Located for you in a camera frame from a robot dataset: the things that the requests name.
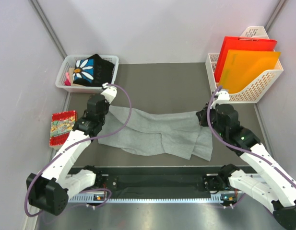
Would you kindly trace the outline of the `grey t shirt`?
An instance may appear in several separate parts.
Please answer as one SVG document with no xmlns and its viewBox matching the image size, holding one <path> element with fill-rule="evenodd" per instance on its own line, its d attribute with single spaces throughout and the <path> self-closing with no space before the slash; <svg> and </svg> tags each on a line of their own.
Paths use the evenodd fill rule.
<svg viewBox="0 0 296 230">
<path fill-rule="evenodd" d="M 189 160 L 212 158 L 212 134 L 196 113 L 149 114 L 138 109 L 111 106 L 100 132 L 99 144 L 126 152 L 153 156 L 170 154 Z"/>
</svg>

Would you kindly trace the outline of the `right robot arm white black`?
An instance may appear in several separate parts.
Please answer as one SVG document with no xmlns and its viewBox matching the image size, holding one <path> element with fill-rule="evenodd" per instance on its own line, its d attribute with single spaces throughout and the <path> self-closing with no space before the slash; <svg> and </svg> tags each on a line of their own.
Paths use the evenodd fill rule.
<svg viewBox="0 0 296 230">
<path fill-rule="evenodd" d="M 296 230 L 296 181 L 267 152 L 260 139 L 240 124 L 230 104 L 208 105 L 196 113 L 199 124 L 208 127 L 222 143 L 249 164 L 265 181 L 261 183 L 233 164 L 218 173 L 222 189 L 238 189 L 268 209 L 286 230 Z"/>
</svg>

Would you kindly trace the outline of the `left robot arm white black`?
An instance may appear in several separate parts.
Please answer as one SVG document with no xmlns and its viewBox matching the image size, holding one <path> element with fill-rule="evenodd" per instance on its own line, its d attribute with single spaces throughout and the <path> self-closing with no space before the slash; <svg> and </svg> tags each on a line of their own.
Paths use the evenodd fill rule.
<svg viewBox="0 0 296 230">
<path fill-rule="evenodd" d="M 102 130 L 105 116 L 116 95 L 117 91 L 113 88 L 91 95 L 83 116 L 75 122 L 55 157 L 38 174 L 32 173 L 27 177 L 24 199 L 27 216 L 32 217 L 28 211 L 29 205 L 58 216 L 68 201 L 82 190 L 88 187 L 98 190 L 102 187 L 103 178 L 89 169 L 83 169 L 71 178 L 66 176 L 81 153 Z"/>
</svg>

